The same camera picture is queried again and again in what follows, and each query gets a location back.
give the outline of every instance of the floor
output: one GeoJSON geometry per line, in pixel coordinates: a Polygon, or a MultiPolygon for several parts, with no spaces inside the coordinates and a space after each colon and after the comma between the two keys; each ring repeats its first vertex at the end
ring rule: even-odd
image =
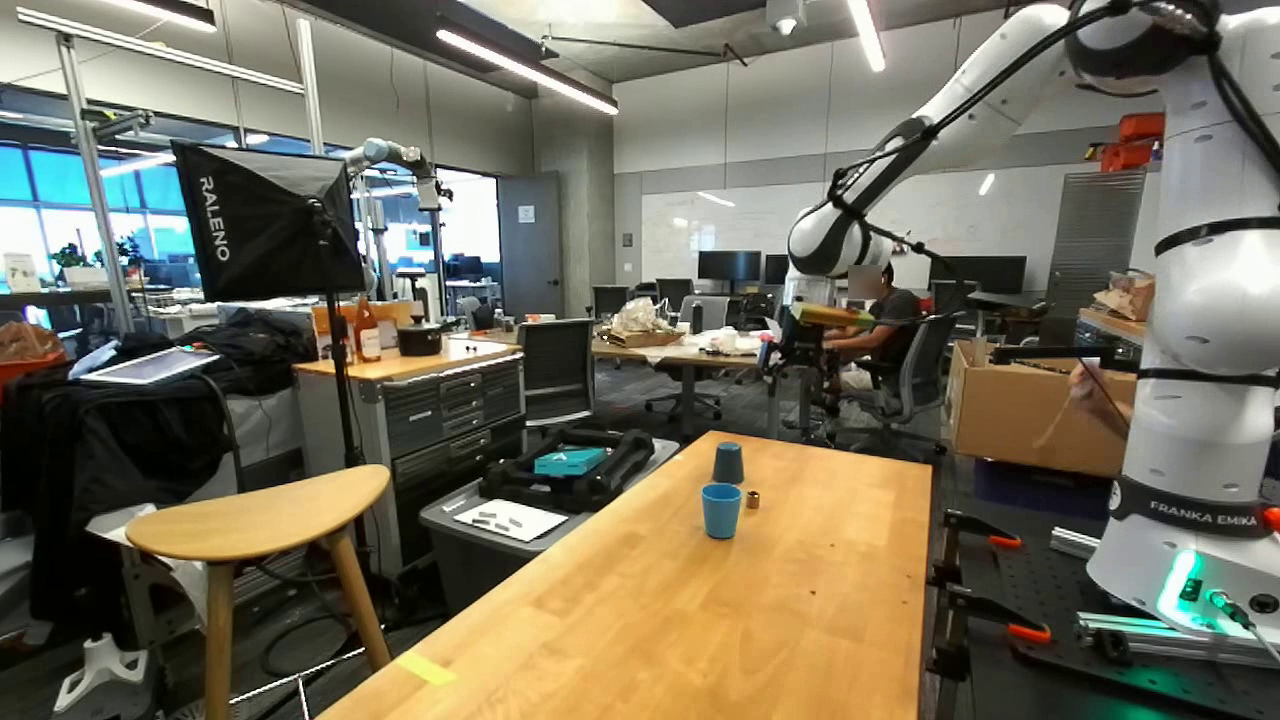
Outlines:
{"type": "MultiPolygon", "coordinates": [[[[797,432],[797,386],[781,383],[775,401],[768,386],[741,370],[741,376],[717,376],[705,383],[712,396],[722,396],[722,419],[693,419],[693,424],[673,424],[670,413],[646,413],[646,401],[681,390],[678,379],[639,368],[639,363],[603,363],[598,370],[598,414],[592,424],[599,429],[647,429],[654,434],[673,434],[673,441],[693,441],[708,424],[733,429],[733,432],[753,432],[753,434],[783,434],[801,441],[797,432]]],[[[837,424],[813,429],[815,442],[829,442],[837,424]]],[[[1106,506],[1106,482],[1098,480],[1073,480],[1073,474],[1041,474],[1041,471],[1000,471],[1000,467],[980,467],[974,458],[942,454],[938,458],[938,480],[942,480],[942,503],[966,501],[969,492],[980,496],[1000,496],[1012,506],[1052,506],[1052,510],[1078,510],[1078,517],[1100,517],[1106,506]]],[[[443,618],[441,589],[432,574],[415,574],[398,593],[398,609],[388,609],[388,644],[408,647],[423,630],[432,630],[443,618]]],[[[328,581],[314,585],[287,585],[257,595],[254,602],[239,609],[235,617],[235,687],[261,687],[275,675],[314,667],[331,661],[336,653],[347,653],[344,628],[331,618],[336,611],[336,589],[328,581]]],[[[0,636],[26,628],[26,611],[7,609],[0,617],[0,636]]],[[[54,641],[37,654],[0,654],[0,695],[6,706],[0,716],[54,716],[54,699],[62,693],[62,680],[80,667],[80,644],[74,641],[54,641]]],[[[197,716],[197,695],[201,695],[201,636],[188,630],[163,653],[163,693],[153,695],[153,706],[163,706],[169,716],[197,716]]],[[[328,670],[315,670],[303,699],[307,713],[322,713],[331,705],[344,687],[360,683],[366,661],[354,654],[328,670]]],[[[293,683],[257,695],[254,705],[239,706],[239,716],[265,716],[265,720],[293,720],[307,716],[302,705],[302,693],[293,683]]]]}

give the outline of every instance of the stool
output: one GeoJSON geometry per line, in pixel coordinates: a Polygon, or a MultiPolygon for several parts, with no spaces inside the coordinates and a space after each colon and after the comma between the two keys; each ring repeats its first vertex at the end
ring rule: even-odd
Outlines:
{"type": "Polygon", "coordinates": [[[388,641],[373,611],[354,544],[354,521],[385,492],[388,467],[360,464],[265,492],[178,503],[129,524],[129,540],[136,549],[173,561],[206,561],[207,568],[206,720],[231,716],[231,574],[244,561],[325,544],[344,585],[370,664],[388,664],[388,641]]]}

